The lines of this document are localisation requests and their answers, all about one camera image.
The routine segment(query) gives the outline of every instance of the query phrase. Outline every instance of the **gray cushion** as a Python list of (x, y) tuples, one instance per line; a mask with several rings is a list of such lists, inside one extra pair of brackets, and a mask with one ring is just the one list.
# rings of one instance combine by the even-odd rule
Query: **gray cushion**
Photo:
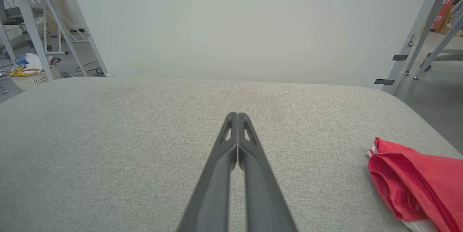
[[(300, 231), (408, 231), (367, 168), (374, 138), (462, 158), (363, 87), (80, 77), (0, 105), (0, 231), (174, 231), (230, 111), (246, 112)], [(230, 230), (245, 231), (243, 173)]]

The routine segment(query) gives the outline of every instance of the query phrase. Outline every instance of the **laundry basket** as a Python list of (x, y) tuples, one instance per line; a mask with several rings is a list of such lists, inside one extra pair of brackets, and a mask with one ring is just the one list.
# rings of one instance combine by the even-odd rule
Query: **laundry basket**
[[(11, 69), (11, 72), (8, 72), (7, 76), (10, 77), (11, 80), (23, 91), (28, 90), (30, 88), (36, 87), (37, 85), (41, 85), (45, 82), (48, 82), (48, 78), (45, 75), (43, 69), (36, 74), (33, 75), (12, 75), (13, 72), (23, 67), (24, 65), (17, 65)], [(51, 73), (53, 74), (54, 79), (60, 79), (61, 74), (59, 70), (56, 69), (55, 66), (51, 66)]]

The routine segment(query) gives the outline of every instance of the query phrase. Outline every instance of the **cable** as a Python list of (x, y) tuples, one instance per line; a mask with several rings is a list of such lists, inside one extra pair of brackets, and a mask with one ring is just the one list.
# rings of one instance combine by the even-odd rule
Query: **cable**
[(63, 77), (63, 78), (66, 78), (66, 77), (68, 77), (68, 76), (70, 76), (70, 75), (71, 75), (71, 74), (69, 74), (68, 72), (61, 72), (61, 71), (60, 71), (60, 73), (66, 73), (66, 74), (67, 74), (67, 75), (66, 75), (65, 77)]
[(26, 26), (26, 24), (24, 24), (24, 23), (19, 23), (18, 25), (24, 26), (24, 27), (26, 28), (25, 32), (27, 32), (27, 26)]
[(66, 75), (66, 77), (68, 77), (68, 76), (72, 76), (72, 77), (73, 77), (73, 75), (75, 75), (75, 74), (80, 74), (80, 73), (82, 73), (82, 72), (73, 73), (73, 74), (68, 74), (68, 75)]
[[(98, 63), (98, 61), (93, 61), (93, 62), (90, 62), (90, 63), (88, 63), (88, 64), (85, 64), (85, 65), (83, 65), (83, 67), (84, 67), (84, 66), (87, 66), (87, 65), (90, 65), (90, 64), (93, 64), (93, 63)], [(85, 71), (95, 70), (95, 69), (97, 69), (98, 67), (100, 67), (100, 66), (97, 66), (97, 67), (92, 68), (92, 69), (86, 69)], [(77, 68), (76, 68), (76, 72), (81, 73), (82, 71), (79, 71), (79, 68), (80, 68), (80, 67), (77, 67)]]
[[(3, 66), (3, 67), (9, 67), (9, 66), (12, 66), (13, 64), (9, 64), (9, 65), (6, 65), (6, 66)], [(3, 67), (0, 67), (0, 68), (3, 68)]]
[(10, 4), (8, 4), (8, 2), (7, 2), (6, 0), (4, 0), (4, 1), (5, 1), (5, 3), (6, 3), (10, 8), (12, 8), (12, 7), (10, 6)]
[(101, 69), (101, 67), (96, 68), (96, 73), (97, 74), (104, 74), (103, 69)]

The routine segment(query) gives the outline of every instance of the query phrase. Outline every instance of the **white backdrop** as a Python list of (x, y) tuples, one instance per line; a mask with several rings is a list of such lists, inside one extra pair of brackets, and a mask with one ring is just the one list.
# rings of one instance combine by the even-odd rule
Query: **white backdrop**
[(423, 0), (78, 0), (115, 77), (381, 88)]

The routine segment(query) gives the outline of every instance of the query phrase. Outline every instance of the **red cloth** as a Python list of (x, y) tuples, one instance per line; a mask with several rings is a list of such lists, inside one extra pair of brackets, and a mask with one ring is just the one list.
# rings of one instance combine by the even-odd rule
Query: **red cloth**
[(463, 161), (421, 154), (376, 138), (368, 168), (395, 217), (430, 218), (440, 232), (463, 232)]

